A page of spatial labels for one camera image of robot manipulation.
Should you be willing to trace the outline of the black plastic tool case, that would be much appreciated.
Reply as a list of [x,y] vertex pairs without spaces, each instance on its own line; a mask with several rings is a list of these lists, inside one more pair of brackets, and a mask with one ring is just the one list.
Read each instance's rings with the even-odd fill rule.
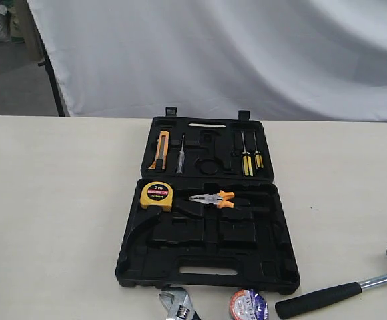
[[[170,132],[164,170],[150,170],[162,130]],[[242,138],[253,176],[242,170]],[[254,136],[263,169],[254,162]],[[185,134],[183,173],[177,174]],[[142,189],[161,181],[173,188],[170,212],[142,209]],[[233,209],[190,201],[192,195],[234,192]],[[121,286],[208,285],[282,295],[300,285],[300,274],[284,217],[263,125],[240,111],[237,119],[178,117],[175,107],[153,118],[141,177],[115,267]]]

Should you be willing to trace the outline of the chrome adjustable wrench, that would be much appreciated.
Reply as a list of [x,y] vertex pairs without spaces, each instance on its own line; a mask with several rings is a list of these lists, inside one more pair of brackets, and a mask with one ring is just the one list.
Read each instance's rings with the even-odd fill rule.
[[191,302],[189,293],[183,287],[166,287],[159,293],[159,299],[167,310],[169,320],[200,320]]

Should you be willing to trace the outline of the electrical tape roll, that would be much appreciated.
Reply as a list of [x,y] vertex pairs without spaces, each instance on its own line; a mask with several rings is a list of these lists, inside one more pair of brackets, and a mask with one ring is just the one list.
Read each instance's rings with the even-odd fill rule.
[[233,320],[267,320],[269,308],[266,300],[253,289],[235,292],[229,301],[229,315]]

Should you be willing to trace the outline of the claw hammer black grip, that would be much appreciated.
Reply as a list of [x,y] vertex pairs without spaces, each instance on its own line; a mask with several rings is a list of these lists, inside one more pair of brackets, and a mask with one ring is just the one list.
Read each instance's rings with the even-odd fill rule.
[[328,287],[305,295],[279,301],[275,304],[275,310],[280,319],[290,319],[315,310],[319,310],[343,300],[349,299],[364,291],[387,285],[387,274]]

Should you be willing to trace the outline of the clear voltage tester screwdriver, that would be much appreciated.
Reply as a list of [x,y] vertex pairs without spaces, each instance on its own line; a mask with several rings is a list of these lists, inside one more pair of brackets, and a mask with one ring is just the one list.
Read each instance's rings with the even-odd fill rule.
[[181,136],[181,148],[180,148],[179,155],[177,158],[177,169],[176,169],[177,174],[183,173],[183,166],[184,166],[184,161],[185,161],[184,139],[185,139],[185,134],[183,133]]

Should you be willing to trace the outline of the orange utility knife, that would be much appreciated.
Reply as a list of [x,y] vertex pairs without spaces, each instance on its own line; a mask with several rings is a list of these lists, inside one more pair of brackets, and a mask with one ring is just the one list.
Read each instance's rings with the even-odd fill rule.
[[167,164],[170,132],[162,130],[157,140],[157,149],[153,163],[148,167],[150,170],[164,170]]

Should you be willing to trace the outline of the yellow tape measure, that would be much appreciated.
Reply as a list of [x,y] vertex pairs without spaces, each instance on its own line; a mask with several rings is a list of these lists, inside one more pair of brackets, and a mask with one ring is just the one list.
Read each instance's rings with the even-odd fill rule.
[[160,207],[164,212],[170,212],[173,205],[173,188],[161,181],[148,183],[141,191],[139,204],[142,209],[151,206]]

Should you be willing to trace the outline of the large yellow black screwdriver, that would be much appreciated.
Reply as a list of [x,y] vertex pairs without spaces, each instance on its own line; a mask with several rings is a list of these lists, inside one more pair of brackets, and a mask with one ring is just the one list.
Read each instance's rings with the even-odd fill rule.
[[252,158],[250,154],[248,153],[246,149],[246,142],[244,137],[244,132],[240,131],[241,138],[242,138],[242,170],[245,177],[252,177],[253,176],[253,169],[252,169]]

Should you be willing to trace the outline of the small yellow black screwdriver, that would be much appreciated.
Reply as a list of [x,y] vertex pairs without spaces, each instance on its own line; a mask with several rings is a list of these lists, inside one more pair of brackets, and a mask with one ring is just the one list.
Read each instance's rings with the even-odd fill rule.
[[255,167],[257,170],[263,169],[264,168],[263,158],[262,158],[262,154],[261,154],[260,150],[258,149],[258,142],[257,142],[257,137],[256,137],[255,131],[253,132],[253,136],[254,136],[254,147],[255,147],[255,151],[254,151]]

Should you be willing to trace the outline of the white backdrop cloth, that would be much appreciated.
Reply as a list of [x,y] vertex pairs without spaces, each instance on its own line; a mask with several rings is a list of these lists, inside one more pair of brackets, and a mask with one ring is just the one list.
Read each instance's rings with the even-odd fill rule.
[[74,117],[387,121],[387,1],[30,1]]

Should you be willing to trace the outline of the black backdrop stand pole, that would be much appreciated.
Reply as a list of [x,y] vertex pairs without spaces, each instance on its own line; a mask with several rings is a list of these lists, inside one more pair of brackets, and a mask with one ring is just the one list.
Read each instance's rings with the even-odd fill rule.
[[47,50],[45,48],[45,44],[44,44],[41,36],[39,36],[39,43],[40,43],[42,54],[43,54],[43,62],[38,63],[38,66],[39,67],[43,66],[45,68],[45,71],[47,73],[49,83],[51,86],[53,98],[54,98],[54,101],[56,104],[57,114],[59,117],[64,117],[65,116],[65,109],[63,107],[62,98],[60,96],[58,83],[57,83],[57,80],[55,78],[55,72],[54,72],[53,66],[51,64],[51,61],[49,59],[49,55],[47,53]]

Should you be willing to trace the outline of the wooden partition panel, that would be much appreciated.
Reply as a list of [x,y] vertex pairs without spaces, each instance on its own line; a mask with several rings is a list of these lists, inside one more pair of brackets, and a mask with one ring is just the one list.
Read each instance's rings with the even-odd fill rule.
[[26,0],[14,0],[19,26],[26,44],[29,58],[34,62],[43,60],[43,52],[36,23]]

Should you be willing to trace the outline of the green and tan bag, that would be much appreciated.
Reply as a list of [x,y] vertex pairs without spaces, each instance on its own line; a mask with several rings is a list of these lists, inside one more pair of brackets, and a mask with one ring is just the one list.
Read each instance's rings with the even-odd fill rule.
[[20,27],[19,18],[15,6],[9,7],[9,25],[10,25],[10,38],[12,43],[24,43],[23,32]]

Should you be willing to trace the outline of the orange handled pliers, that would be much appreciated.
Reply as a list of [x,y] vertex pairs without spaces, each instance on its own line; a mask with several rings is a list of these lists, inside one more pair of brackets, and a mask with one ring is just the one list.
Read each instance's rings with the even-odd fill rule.
[[189,196],[190,201],[202,203],[204,205],[215,205],[218,209],[230,208],[233,209],[235,204],[231,202],[231,199],[235,197],[234,192],[220,191],[219,193],[205,193],[201,195]]

